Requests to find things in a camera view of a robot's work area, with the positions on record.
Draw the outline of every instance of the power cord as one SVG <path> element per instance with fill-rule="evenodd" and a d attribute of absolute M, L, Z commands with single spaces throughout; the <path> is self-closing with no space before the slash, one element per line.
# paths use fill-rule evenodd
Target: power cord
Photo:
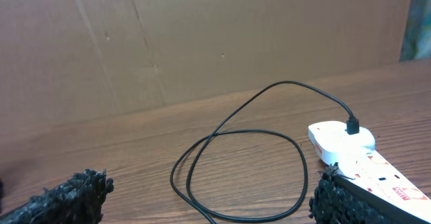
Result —
<path fill-rule="evenodd" d="M 220 130 L 220 128 L 229 119 L 231 119 L 231 117 L 233 117 L 236 113 L 238 113 L 240 110 L 242 110 L 246 105 L 248 105 L 250 102 L 252 102 L 255 98 L 257 98 L 259 95 L 261 95 L 263 92 L 267 91 L 268 89 L 270 89 L 274 86 L 277 86 L 277 85 L 281 85 L 281 84 L 299 85 L 299 86 L 305 87 L 307 89 L 311 89 L 311 90 L 321 94 L 322 96 L 325 96 L 326 98 L 329 98 L 330 100 L 333 100 L 334 102 L 337 102 L 349 114 L 349 120 L 346 122 L 347 133 L 352 135 L 352 134 L 356 134 L 359 132 L 359 120 L 353 115 L 353 112 L 350 110 L 350 108 L 341 100 L 338 100 L 336 97 L 334 97 L 334 96 L 332 96 L 332 95 L 330 95 L 330 94 L 328 94 L 328 93 L 326 93 L 320 89 L 317 89 L 313 86 L 307 85 L 305 83 L 297 82 L 297 81 L 280 81 L 277 83 L 273 83 L 270 86 L 267 86 L 265 89 L 262 89 L 259 93 L 257 93 L 255 96 L 253 96 L 247 102 L 245 102 L 242 106 L 240 106 L 238 109 L 236 109 L 233 113 L 231 113 L 231 115 L 229 115 L 226 119 L 224 119 L 223 122 L 220 123 L 217 126 L 217 128 L 215 128 L 215 130 L 210 135 L 203 137 L 202 139 L 197 141 L 195 144 L 193 144 L 189 149 L 187 149 L 187 151 L 185 151 L 183 153 L 183 155 L 178 159 L 178 161 L 174 164 L 174 167 L 172 168 L 172 171 L 170 173 L 170 185 L 172 186 L 172 189 L 174 189 L 174 191 L 183 200 L 185 200 L 189 205 L 191 205 L 193 208 L 195 208 L 197 211 L 199 211 L 211 224 L 216 224 L 216 222 L 213 220 L 212 217 L 210 217 L 210 215 L 213 217 L 220 218 L 220 219 L 225 219 L 227 221 L 233 221 L 233 222 L 239 222 L 239 223 L 264 223 L 264 222 L 276 221 L 276 220 L 282 219 L 284 217 L 287 217 L 287 216 L 291 215 L 292 213 L 294 213 L 295 211 L 297 211 L 299 209 L 299 207 L 301 206 L 302 202 L 304 201 L 305 195 L 307 192 L 307 186 L 308 186 L 307 164 L 305 161 L 304 154 L 301 151 L 301 148 L 292 138 L 290 138 L 284 134 L 275 132 L 275 131 L 263 130 L 263 129 L 243 129 L 243 130 L 229 130 L 229 131 L 224 131 L 224 132 L 220 132 L 220 133 L 218 132 Z M 201 157 L 203 150 L 205 150 L 205 148 L 213 140 L 213 138 L 215 138 L 216 136 L 233 134 L 233 133 L 266 133 L 266 134 L 270 134 L 270 135 L 276 135 L 276 136 L 279 136 L 279 137 L 282 137 L 282 138 L 288 140 L 289 142 L 291 142 L 296 147 L 296 149 L 299 152 L 299 155 L 301 156 L 302 166 L 304 168 L 304 186 L 302 187 L 302 192 L 301 192 L 301 195 L 300 195 L 298 201 L 296 201 L 296 203 L 290 209 L 288 209 L 287 211 L 285 211 L 283 213 L 280 213 L 280 214 L 274 215 L 274 216 L 270 216 L 270 217 L 257 217 L 257 218 L 234 217 L 234 216 L 229 216 L 229 215 L 223 215 L 223 214 L 217 213 L 215 211 L 209 210 L 208 208 L 204 207 L 201 203 L 199 203 L 196 200 L 196 198 L 193 196 L 193 194 L 191 192 L 190 183 L 191 183 L 191 177 L 193 175 L 193 170 L 195 169 L 195 166 L 196 166 L 197 161 L 199 160 L 199 157 Z M 204 141 L 205 141 L 205 143 L 203 144 L 203 146 L 201 147 L 199 152 L 196 154 L 196 157 L 193 160 L 193 163 L 191 164 L 191 167 L 189 169 L 189 173 L 187 174 L 186 189 L 187 189 L 187 194 L 190 197 L 190 198 L 187 198 L 174 184 L 175 169 L 178 166 L 178 164 L 185 158 L 185 156 L 187 154 L 189 154 L 192 150 L 194 150 L 194 148 L 196 148 L 199 144 L 201 144 Z"/>

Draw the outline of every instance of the cable connector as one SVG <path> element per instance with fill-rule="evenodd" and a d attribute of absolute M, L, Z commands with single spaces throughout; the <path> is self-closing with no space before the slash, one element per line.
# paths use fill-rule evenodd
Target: cable connector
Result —
<path fill-rule="evenodd" d="M 359 133 L 359 120 L 356 117 L 350 116 L 345 125 L 347 126 L 347 133 L 349 135 Z"/>

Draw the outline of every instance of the brown backdrop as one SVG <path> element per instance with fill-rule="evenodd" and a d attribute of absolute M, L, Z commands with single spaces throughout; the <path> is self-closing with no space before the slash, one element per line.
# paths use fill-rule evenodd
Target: brown backdrop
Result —
<path fill-rule="evenodd" d="M 0 135 L 396 63 L 409 0 L 0 0 Z"/>

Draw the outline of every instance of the white power strip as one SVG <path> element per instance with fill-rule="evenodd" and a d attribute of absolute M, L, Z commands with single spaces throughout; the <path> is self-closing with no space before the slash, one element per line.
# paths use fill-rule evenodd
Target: white power strip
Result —
<path fill-rule="evenodd" d="M 308 127 L 308 137 L 326 164 L 338 162 L 340 174 L 375 196 L 431 223 L 431 200 L 375 151 L 371 132 L 348 135 L 342 122 L 319 122 Z"/>

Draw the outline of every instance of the brown wooden tabletop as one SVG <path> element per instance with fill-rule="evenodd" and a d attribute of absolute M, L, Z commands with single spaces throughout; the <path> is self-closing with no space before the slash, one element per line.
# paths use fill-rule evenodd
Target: brown wooden tabletop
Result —
<path fill-rule="evenodd" d="M 343 100 L 372 131 L 377 151 L 428 196 L 431 195 L 431 65 L 397 64 L 309 81 Z M 103 223 L 206 223 L 171 189 L 175 161 L 208 135 L 257 91 L 39 129 L 0 139 L 0 178 L 7 212 L 42 187 L 52 188 L 74 172 L 106 169 L 114 192 L 103 206 Z M 291 136 L 308 164 L 302 207 L 275 223 L 313 223 L 308 198 L 324 168 L 307 137 L 308 125 L 347 119 L 336 103 L 301 87 L 281 85 L 264 93 L 222 130 L 264 128 Z M 194 151 L 175 181 L 185 191 Z M 299 154 L 284 139 L 263 134 L 217 137 L 203 152 L 192 191 L 207 207 L 244 217 L 263 217 L 290 208 L 300 195 Z"/>

